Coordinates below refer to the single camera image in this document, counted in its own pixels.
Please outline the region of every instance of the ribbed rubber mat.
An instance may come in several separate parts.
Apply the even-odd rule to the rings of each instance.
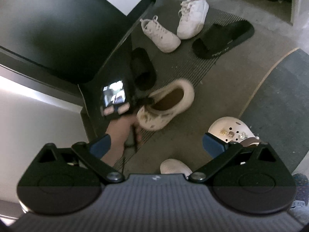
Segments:
[[[146,18],[152,19],[154,15],[157,15],[158,22],[162,24],[163,27],[173,33],[176,33],[179,23],[178,10],[180,9],[180,2],[176,0],[159,0],[157,3],[159,3],[159,6],[155,7],[154,10],[146,16]],[[200,34],[207,31],[214,23],[224,26],[240,20],[244,19],[224,11],[209,8],[203,30]],[[194,87],[200,83],[201,79],[206,75],[218,59],[217,57],[204,60],[196,57],[193,53],[192,43],[199,37],[200,34],[192,39],[182,40],[181,45],[172,53],[163,53],[143,33],[140,24],[133,30],[131,34],[133,48],[145,48],[157,72],[157,82],[151,91],[164,87],[178,78],[188,79]],[[154,132],[143,130],[143,143],[147,142],[153,134]],[[133,150],[126,151],[125,163],[133,155]],[[121,158],[114,167],[117,170],[121,170],[122,165],[123,158]]]
[[[15,232],[263,231],[294,232],[302,225],[286,212],[249,216],[227,209],[203,184],[181,174],[131,175],[108,185],[97,201],[64,216],[23,215]]]

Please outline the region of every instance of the gray rug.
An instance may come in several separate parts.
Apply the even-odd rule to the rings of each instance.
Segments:
[[[265,79],[241,120],[292,172],[309,150],[309,55],[285,57]]]
[[[157,0],[153,10],[149,12],[145,18],[152,19],[154,15],[157,15],[158,22],[163,27],[176,33],[179,23],[178,11],[180,8],[180,2],[177,0]],[[204,28],[200,34],[207,31],[214,23],[227,25],[239,20],[243,19],[217,9],[209,8]],[[178,78],[188,79],[194,87],[200,84],[201,79],[216,63],[218,58],[204,60],[195,56],[192,51],[192,43],[199,37],[199,35],[189,40],[183,40],[181,45],[174,52],[163,53],[143,33],[140,25],[134,29],[131,34],[133,49],[137,47],[145,48],[157,72],[157,82],[152,88],[152,91],[157,90]],[[143,130],[143,143],[146,143],[153,134],[154,132]],[[133,155],[133,150],[126,151],[125,163]],[[123,159],[119,160],[115,165],[115,168],[120,169],[122,167],[122,162]]]

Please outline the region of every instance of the shoelace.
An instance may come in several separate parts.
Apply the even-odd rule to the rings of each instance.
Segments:
[[[158,16],[154,16],[152,18],[153,23],[155,24],[155,29],[153,27],[150,27],[147,30],[154,35],[157,35],[159,37],[163,37],[163,35],[166,33],[166,29],[158,22]]]
[[[189,15],[191,12],[192,3],[183,1],[180,5],[181,5],[181,9],[178,11],[178,16],[181,18],[181,20],[188,21]]]

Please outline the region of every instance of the slipper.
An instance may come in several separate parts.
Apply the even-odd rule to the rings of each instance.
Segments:
[[[130,68],[139,90],[149,90],[155,85],[157,74],[145,49],[136,48],[132,51]]]
[[[254,34],[254,27],[248,21],[237,21],[226,26],[213,24],[192,44],[197,57],[211,59],[219,57],[241,44]]]

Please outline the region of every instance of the floor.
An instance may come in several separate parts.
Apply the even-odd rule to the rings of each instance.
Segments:
[[[288,23],[290,4],[266,0],[207,0],[211,7],[250,21],[254,36],[222,55],[195,90],[193,105],[156,132],[125,166],[124,173],[159,173],[160,164],[175,158],[191,170],[211,160],[201,138],[224,116],[238,117],[270,67],[295,47],[309,53],[309,24]]]

